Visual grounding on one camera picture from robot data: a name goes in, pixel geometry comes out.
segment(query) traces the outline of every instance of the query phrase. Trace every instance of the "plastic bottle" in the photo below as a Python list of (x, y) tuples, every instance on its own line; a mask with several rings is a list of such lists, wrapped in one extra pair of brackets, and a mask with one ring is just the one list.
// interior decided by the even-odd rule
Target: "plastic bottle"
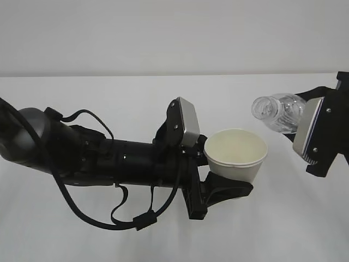
[(271, 130), (293, 134), (297, 131), (306, 101), (295, 94), (274, 94), (259, 97), (252, 105), (252, 114)]

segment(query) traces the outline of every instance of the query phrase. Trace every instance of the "bottle neck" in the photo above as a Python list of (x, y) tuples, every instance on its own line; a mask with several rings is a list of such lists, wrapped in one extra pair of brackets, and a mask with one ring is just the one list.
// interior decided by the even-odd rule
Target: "bottle neck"
[(259, 97), (253, 102), (252, 114), (261, 121), (270, 121), (278, 115), (279, 104), (274, 97)]

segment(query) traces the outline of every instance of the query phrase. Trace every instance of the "cable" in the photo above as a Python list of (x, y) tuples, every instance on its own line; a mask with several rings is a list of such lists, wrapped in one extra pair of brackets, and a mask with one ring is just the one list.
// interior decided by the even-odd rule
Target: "cable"
[(87, 113), (87, 114), (93, 116), (94, 119), (96, 119), (105, 128), (105, 130), (107, 130), (107, 132), (110, 134), (111, 143), (110, 143), (109, 150), (108, 150), (108, 152), (110, 153), (112, 151), (112, 149), (113, 149), (113, 146), (114, 146), (114, 135), (113, 135), (113, 132), (110, 131), (110, 129), (107, 127), (107, 125), (105, 123), (103, 123), (103, 121), (95, 113), (93, 113), (93, 112), (91, 112), (91, 111), (89, 111), (87, 109), (81, 109), (79, 111), (76, 111), (71, 116), (63, 117), (61, 119), (61, 121), (64, 122), (64, 123), (70, 123), (70, 122), (76, 120), (77, 117), (80, 116), (82, 113)]

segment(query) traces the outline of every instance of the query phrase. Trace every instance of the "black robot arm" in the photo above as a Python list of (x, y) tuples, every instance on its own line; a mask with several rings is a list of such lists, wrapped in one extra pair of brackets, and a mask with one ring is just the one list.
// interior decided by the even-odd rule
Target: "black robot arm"
[[(107, 126), (88, 110), (64, 118), (52, 108), (44, 112), (35, 108), (17, 111), (3, 100), (0, 108), (1, 156), (53, 174), (74, 213), (96, 227), (139, 230), (153, 224), (169, 206), (178, 188), (183, 192), (190, 219), (204, 219), (209, 206), (247, 196), (253, 189), (247, 182), (229, 180), (212, 172), (205, 181), (200, 181), (198, 166), (208, 164), (203, 153), (207, 138), (200, 134), (194, 106), (183, 98), (170, 102), (166, 121), (150, 144), (113, 139)], [(82, 113), (95, 117), (111, 134), (111, 139), (95, 130), (65, 124)], [(109, 225), (83, 214), (65, 187), (115, 185), (122, 188), (124, 203), (127, 189), (121, 184), (172, 187), (172, 192), (156, 212), (150, 208), (132, 222), (112, 217), (116, 225)]]

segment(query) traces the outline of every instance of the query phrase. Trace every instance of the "black cable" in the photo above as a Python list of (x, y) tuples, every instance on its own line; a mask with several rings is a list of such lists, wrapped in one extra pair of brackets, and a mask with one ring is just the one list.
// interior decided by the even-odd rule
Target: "black cable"
[(153, 210), (153, 202), (154, 202), (154, 187), (155, 187), (155, 185), (154, 185), (154, 184), (152, 184), (152, 185), (151, 185), (151, 205), (150, 205), (150, 207), (149, 207), (148, 211)]
[(113, 132), (110, 131), (110, 129), (107, 127), (107, 125), (95, 113), (93, 113), (93, 112), (91, 112), (91, 111), (89, 111), (87, 109), (81, 109), (79, 111), (76, 111), (71, 116), (63, 117), (61, 119), (61, 121), (64, 122), (64, 123), (70, 123), (70, 122), (76, 120), (77, 117), (80, 116), (82, 113), (87, 113), (87, 114), (93, 116), (94, 119), (96, 119), (105, 128), (105, 130), (107, 130), (107, 132), (110, 134), (111, 143), (110, 143), (108, 152), (111, 153), (111, 151), (113, 150), (113, 146), (114, 146), (114, 135), (113, 135)]

